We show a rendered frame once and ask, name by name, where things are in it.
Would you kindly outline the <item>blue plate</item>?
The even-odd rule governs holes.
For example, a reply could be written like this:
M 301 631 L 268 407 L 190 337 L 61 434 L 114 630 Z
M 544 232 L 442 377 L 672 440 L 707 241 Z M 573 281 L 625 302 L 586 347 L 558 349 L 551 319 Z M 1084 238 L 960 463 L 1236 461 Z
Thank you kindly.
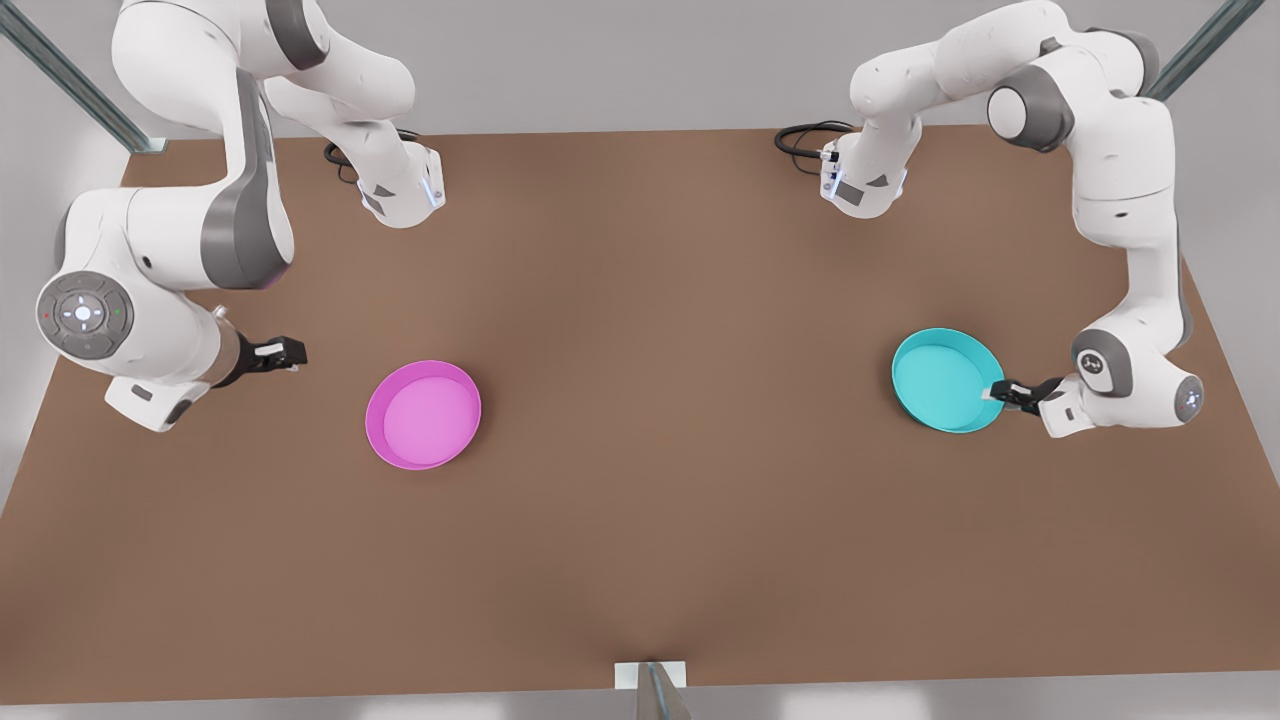
M 915 421 L 950 434 L 989 427 L 1005 404 L 991 387 L 1005 378 L 995 354 L 979 340 L 950 328 L 928 328 L 906 337 L 891 363 L 900 406 Z

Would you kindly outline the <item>pink plate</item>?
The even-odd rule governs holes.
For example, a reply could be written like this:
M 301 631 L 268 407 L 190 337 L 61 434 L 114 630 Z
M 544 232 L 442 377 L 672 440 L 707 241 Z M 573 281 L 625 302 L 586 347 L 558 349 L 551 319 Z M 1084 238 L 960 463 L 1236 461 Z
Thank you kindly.
M 421 471 L 461 455 L 481 418 L 474 378 L 454 364 L 426 360 L 404 365 L 378 384 L 364 424 L 367 442 L 384 462 Z

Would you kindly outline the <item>silver frame post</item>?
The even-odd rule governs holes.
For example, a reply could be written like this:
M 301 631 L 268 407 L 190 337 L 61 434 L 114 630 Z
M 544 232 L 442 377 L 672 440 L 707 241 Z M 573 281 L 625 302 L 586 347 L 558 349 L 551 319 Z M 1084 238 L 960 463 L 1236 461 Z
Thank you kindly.
M 614 664 L 614 688 L 635 691 L 634 720 L 692 720 L 682 697 L 687 688 L 685 661 Z
M 1140 96 L 1166 102 L 1266 3 L 1267 0 L 1222 0 Z
M 0 35 L 129 152 L 166 150 L 165 138 L 146 135 L 13 0 L 0 0 Z

